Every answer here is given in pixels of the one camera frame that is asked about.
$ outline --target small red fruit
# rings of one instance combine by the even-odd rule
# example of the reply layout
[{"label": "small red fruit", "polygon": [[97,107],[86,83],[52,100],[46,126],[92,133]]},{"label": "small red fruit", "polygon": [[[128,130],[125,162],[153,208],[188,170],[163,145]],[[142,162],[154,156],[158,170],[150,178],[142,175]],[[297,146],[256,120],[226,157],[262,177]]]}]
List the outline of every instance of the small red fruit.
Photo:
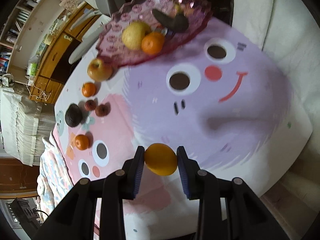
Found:
[{"label": "small red fruit", "polygon": [[98,117],[103,117],[109,114],[109,107],[106,105],[99,105],[95,109],[95,113]]},{"label": "small red fruit", "polygon": [[86,103],[84,104],[84,109],[86,109],[87,111],[93,111],[94,109],[96,109],[96,102],[93,100],[88,100],[86,101]]}]

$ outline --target orange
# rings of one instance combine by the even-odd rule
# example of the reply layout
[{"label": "orange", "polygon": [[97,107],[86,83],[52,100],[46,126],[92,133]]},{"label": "orange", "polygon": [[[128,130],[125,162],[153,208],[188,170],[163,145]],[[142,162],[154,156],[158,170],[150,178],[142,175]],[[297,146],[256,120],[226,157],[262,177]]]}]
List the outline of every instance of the orange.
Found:
[{"label": "orange", "polygon": [[79,134],[75,137],[75,145],[80,150],[86,150],[89,148],[89,138],[84,134]]},{"label": "orange", "polygon": [[96,94],[96,91],[96,85],[92,82],[87,82],[82,85],[81,92],[86,98],[94,96]]},{"label": "orange", "polygon": [[143,38],[141,49],[146,54],[155,55],[161,51],[163,44],[164,36],[158,32],[151,32]]},{"label": "orange", "polygon": [[178,166],[178,159],[174,151],[162,143],[151,144],[144,153],[146,166],[157,175],[173,174]]}]

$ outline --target dark fruit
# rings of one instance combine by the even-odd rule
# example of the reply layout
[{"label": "dark fruit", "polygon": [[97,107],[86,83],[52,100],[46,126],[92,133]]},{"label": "dark fruit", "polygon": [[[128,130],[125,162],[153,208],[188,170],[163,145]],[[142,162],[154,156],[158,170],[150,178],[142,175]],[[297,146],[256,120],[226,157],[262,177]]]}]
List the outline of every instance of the dark fruit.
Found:
[{"label": "dark fruit", "polygon": [[64,120],[69,127],[76,127],[82,121],[82,112],[76,104],[71,104],[66,111]]},{"label": "dark fruit", "polygon": [[96,102],[93,101],[93,100],[88,100],[86,101],[86,103],[84,104],[84,108],[87,110],[87,111],[93,111],[94,109],[96,109]]},{"label": "dark fruit", "polygon": [[155,19],[163,26],[174,33],[184,33],[189,28],[188,18],[183,12],[178,11],[174,18],[164,14],[158,9],[153,9],[152,14]]},{"label": "dark fruit", "polygon": [[95,112],[98,117],[106,116],[109,114],[109,107],[106,105],[99,105],[96,107]]}]

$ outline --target purple cartoon face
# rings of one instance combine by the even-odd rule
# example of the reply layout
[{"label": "purple cartoon face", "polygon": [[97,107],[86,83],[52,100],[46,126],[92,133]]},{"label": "purple cartoon face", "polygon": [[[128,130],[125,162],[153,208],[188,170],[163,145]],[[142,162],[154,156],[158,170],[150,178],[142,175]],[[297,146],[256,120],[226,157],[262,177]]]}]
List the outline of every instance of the purple cartoon face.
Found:
[{"label": "purple cartoon face", "polygon": [[173,53],[129,69],[126,83],[135,130],[146,145],[183,145],[202,168],[252,156],[291,98],[275,64],[217,19]]}]

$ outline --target pink glass fruit bowl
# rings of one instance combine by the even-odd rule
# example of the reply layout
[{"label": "pink glass fruit bowl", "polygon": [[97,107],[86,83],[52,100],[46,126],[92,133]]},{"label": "pink glass fruit bowl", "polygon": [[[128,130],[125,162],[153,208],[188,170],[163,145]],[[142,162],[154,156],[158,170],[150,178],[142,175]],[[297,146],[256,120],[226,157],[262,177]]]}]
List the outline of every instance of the pink glass fruit bowl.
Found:
[{"label": "pink glass fruit bowl", "polygon": [[[167,34],[161,52],[156,55],[148,55],[142,50],[130,50],[122,43],[122,32],[130,22],[142,20],[155,29],[160,24],[153,17],[152,9],[156,8],[174,17],[176,14],[174,4],[180,4],[184,10],[184,14],[189,20],[189,28],[184,33]],[[206,0],[132,0],[114,13],[112,20],[104,26],[104,31],[100,34],[96,47],[97,57],[105,63],[117,67],[146,62],[162,54],[172,52],[178,46],[192,40],[207,26],[211,17],[211,4]]]}]

